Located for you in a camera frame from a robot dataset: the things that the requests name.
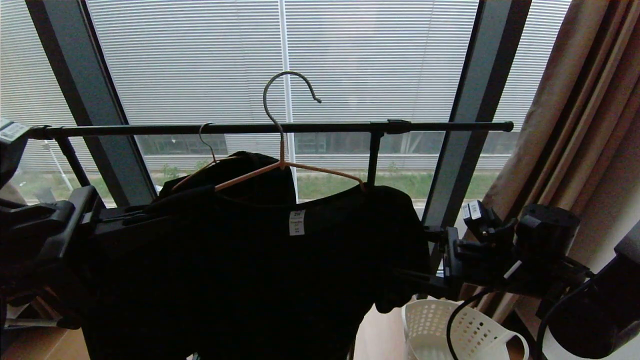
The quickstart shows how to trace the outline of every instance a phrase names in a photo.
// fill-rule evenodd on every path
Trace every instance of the black metal rod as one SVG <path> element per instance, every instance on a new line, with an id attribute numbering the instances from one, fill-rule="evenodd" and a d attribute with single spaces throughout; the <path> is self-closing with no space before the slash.
<path id="1" fill-rule="evenodd" d="M 115 125 L 115 126 L 69 126 L 34 127 L 29 137 L 50 140 L 71 136 L 106 135 L 171 135 L 198 134 L 201 125 Z M 511 131 L 513 123 L 505 122 L 363 122 L 363 123 L 300 123 L 282 124 L 285 133 L 372 133 L 402 134 L 409 131 Z M 272 124 L 208 125 L 203 134 L 258 134 L 277 133 Z"/>
<path id="2" fill-rule="evenodd" d="M 369 142 L 369 169 L 367 170 L 367 184 L 376 184 L 376 169 L 378 168 L 378 153 L 380 152 L 380 140 L 385 134 L 381 131 L 371 133 Z"/>
<path id="3" fill-rule="evenodd" d="M 86 172 L 84 172 L 82 164 L 80 164 L 80 160 L 76 155 L 76 150 L 74 149 L 74 146 L 71 145 L 71 141 L 69 141 L 69 138 L 57 137 L 56 142 L 58 143 L 58 146 L 60 146 L 60 150 L 62 150 L 62 153 L 67 158 L 67 161 L 71 166 L 71 170 L 74 171 L 74 174 L 76 175 L 80 186 L 91 185 L 91 182 L 89 182 L 89 177 L 87 177 Z"/>

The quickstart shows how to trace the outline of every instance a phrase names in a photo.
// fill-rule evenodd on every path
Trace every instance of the wall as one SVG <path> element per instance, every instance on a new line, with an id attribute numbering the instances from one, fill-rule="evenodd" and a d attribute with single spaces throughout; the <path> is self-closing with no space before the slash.
<path id="1" fill-rule="evenodd" d="M 614 246 L 640 221 L 639 115 L 636 114 L 605 176 L 589 200 L 582 216 L 582 225 L 569 252 L 569 256 L 586 264 L 594 272 L 600 271 L 614 257 Z M 538 301 L 533 299 L 522 299 L 516 307 L 517 313 L 534 335 L 540 322 L 533 315 L 537 307 Z M 562 349 L 549 334 L 547 332 L 544 343 L 545 355 L 549 360 L 580 359 Z M 638 353 L 640 336 L 606 359 L 637 359 Z"/>

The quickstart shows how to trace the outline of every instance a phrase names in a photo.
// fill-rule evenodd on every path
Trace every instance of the laundry basket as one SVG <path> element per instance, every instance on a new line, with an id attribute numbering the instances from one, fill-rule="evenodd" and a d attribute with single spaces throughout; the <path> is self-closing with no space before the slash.
<path id="1" fill-rule="evenodd" d="M 406 359 L 453 359 L 447 346 L 447 322 L 458 305 L 446 300 L 418 300 L 403 307 Z M 477 310 L 462 309 L 451 327 L 451 343 L 459 360 L 509 360 L 506 343 L 513 336 L 522 340 L 527 360 L 529 346 L 522 335 Z"/>

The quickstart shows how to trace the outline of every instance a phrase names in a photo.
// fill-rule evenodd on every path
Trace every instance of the curtain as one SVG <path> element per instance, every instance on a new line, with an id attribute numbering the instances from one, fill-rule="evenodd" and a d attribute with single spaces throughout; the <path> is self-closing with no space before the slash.
<path id="1" fill-rule="evenodd" d="M 639 13 L 640 1 L 571 3 L 516 149 L 483 199 L 501 218 L 532 203 L 580 217 L 640 105 Z M 517 298 L 494 294 L 479 308 L 501 322 Z"/>

